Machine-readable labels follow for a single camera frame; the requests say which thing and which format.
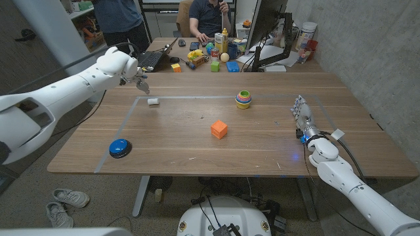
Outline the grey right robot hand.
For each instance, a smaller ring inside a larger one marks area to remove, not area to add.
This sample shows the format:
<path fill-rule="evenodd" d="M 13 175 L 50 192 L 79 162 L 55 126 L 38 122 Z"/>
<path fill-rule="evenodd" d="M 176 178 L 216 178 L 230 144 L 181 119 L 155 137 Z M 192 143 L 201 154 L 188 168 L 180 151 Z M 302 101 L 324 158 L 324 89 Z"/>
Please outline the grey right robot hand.
<path fill-rule="evenodd" d="M 309 140 L 320 136 L 320 131 L 315 125 L 310 106 L 301 95 L 298 95 L 295 99 L 291 112 L 299 130 L 298 139 L 307 144 Z"/>

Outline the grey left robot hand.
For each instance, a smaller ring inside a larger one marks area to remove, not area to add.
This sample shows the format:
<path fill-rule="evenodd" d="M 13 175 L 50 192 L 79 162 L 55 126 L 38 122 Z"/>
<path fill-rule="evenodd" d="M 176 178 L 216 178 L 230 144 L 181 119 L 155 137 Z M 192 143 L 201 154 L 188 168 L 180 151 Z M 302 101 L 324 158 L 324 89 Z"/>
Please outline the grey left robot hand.
<path fill-rule="evenodd" d="M 125 85 L 126 83 L 134 83 L 138 90 L 145 92 L 146 94 L 150 93 L 149 85 L 145 81 L 148 78 L 147 75 L 144 74 L 144 70 L 140 67 L 137 67 L 137 73 L 133 77 L 127 77 L 126 75 L 122 75 L 120 79 L 120 85 Z"/>

